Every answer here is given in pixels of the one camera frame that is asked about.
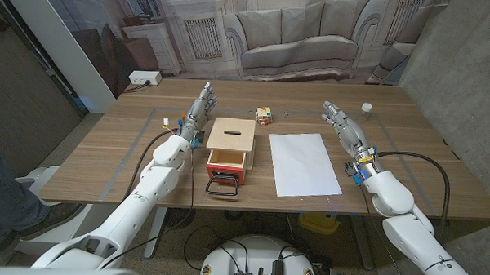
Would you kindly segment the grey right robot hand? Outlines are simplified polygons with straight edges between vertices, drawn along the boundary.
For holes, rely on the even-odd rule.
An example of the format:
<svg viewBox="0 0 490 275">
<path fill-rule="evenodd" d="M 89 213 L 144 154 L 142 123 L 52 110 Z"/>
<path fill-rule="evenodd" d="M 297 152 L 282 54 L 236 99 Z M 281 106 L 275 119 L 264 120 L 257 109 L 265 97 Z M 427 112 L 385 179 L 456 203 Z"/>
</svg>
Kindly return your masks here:
<svg viewBox="0 0 490 275">
<path fill-rule="evenodd" d="M 376 148 L 368 143 L 357 122 L 345 115 L 330 101 L 324 102 L 323 108 L 325 114 L 322 115 L 322 118 L 333 126 L 342 147 L 354 159 L 354 162 L 346 163 L 347 175 L 358 175 L 361 179 L 366 180 L 384 171 L 384 167 L 376 159 Z"/>
</svg>

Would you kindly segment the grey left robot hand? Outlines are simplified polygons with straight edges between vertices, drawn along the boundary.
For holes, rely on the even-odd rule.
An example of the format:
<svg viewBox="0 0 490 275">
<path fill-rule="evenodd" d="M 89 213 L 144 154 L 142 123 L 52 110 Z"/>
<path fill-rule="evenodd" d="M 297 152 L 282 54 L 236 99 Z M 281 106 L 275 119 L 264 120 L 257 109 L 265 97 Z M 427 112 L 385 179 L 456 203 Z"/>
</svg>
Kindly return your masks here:
<svg viewBox="0 0 490 275">
<path fill-rule="evenodd" d="M 216 102 L 211 84 L 207 82 L 200 92 L 199 97 L 188 108 L 186 118 L 180 128 L 179 136 L 192 144 L 198 132 L 207 123 L 209 113 L 216 105 Z"/>
</svg>

